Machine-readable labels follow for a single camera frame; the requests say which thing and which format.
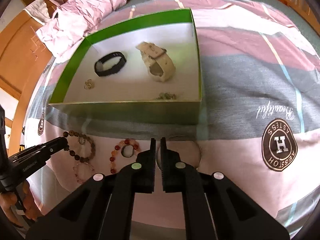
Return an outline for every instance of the bed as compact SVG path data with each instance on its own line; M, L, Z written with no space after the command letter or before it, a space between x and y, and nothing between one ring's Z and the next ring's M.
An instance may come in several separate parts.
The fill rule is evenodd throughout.
M95 172L108 175L110 152L124 138L138 140L142 150L148 147L151 137L197 140L203 154L199 171L225 173L293 237L320 198L316 167L320 161L320 38L294 10L277 0L130 0L98 28L183 7L190 7L193 12L203 71L205 100L199 125L108 122L64 114L47 104L66 65L56 64L53 58L29 106L25 145L46 142L69 130L90 135L97 147L97 156L92 160ZM268 112L272 107L278 111ZM274 118L290 121L299 148L286 173L268 169L261 160L261 150L257 150L263 129ZM39 132L41 121L43 132ZM70 148L81 151L72 140ZM188 162L188 151L183 158ZM121 159L117 169L132 161ZM73 158L60 152L28 179L42 213L46 214L80 185L74 176L74 165ZM156 168L155 193L152 197L136 197L132 239L156 239L155 235L158 239L185 239L181 197L165 196L160 187L161 172Z

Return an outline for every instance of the pink blanket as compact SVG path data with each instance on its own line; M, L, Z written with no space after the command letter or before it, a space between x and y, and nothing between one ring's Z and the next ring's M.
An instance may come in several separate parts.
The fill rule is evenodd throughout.
M93 31L102 19L126 4L127 0L68 0L59 6L52 19L36 33L56 58L67 53L83 36Z

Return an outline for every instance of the beige watch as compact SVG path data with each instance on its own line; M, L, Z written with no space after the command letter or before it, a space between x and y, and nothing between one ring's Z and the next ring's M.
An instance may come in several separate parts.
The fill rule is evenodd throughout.
M148 74L153 80L165 82L174 75L176 68L165 49L148 42L142 42L136 48L140 50Z

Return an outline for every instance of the silver bangle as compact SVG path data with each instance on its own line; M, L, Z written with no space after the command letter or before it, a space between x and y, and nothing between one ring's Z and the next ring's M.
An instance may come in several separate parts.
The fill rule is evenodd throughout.
M184 138L184 141L192 141L195 143L195 145L198 147L199 149L199 156L200 156L200 161L198 166L196 166L196 170L198 170L198 168L200 167L201 161L202 161L202 151L201 151L201 147L200 145L197 143L196 140L190 140L188 137L184 136L184 135L174 135L174 136L170 136L168 137L168 139L173 139L173 138ZM159 170L161 170L161 164L159 164L158 162L158 156L159 156L159 149L160 149L160 144L157 146L157 150L156 150L156 164L159 168Z

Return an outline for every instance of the black wristband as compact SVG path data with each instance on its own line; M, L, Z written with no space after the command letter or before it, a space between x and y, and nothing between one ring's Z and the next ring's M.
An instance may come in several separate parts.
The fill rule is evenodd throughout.
M100 65L101 67L103 66L103 64L108 61L109 59L112 59L114 57L121 57L121 59L119 60L119 62L117 64L115 64L112 68L107 69L107 70L103 70L103 71L98 71L97 70L97 64ZM95 64L94 64L94 71L95 73L99 76L99 77L106 77L112 74L116 74L118 73L124 66L124 64L127 62L126 58L124 57L124 55L121 52L112 52L108 55L105 55L104 57L102 57L101 59L99 59Z

